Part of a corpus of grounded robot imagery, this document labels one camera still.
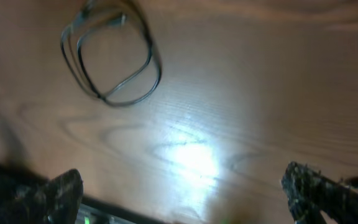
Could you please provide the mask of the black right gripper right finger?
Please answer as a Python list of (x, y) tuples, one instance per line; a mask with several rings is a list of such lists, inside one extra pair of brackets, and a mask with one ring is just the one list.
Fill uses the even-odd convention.
[(281, 185), (295, 223), (326, 223), (322, 212), (336, 223), (358, 223), (358, 177), (335, 182), (320, 171), (293, 161), (288, 164)]

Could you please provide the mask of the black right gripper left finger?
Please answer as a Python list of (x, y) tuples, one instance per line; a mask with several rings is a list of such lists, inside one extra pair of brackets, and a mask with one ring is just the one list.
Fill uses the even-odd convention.
[(82, 197), (76, 169), (42, 184), (0, 176), (0, 223), (74, 223)]

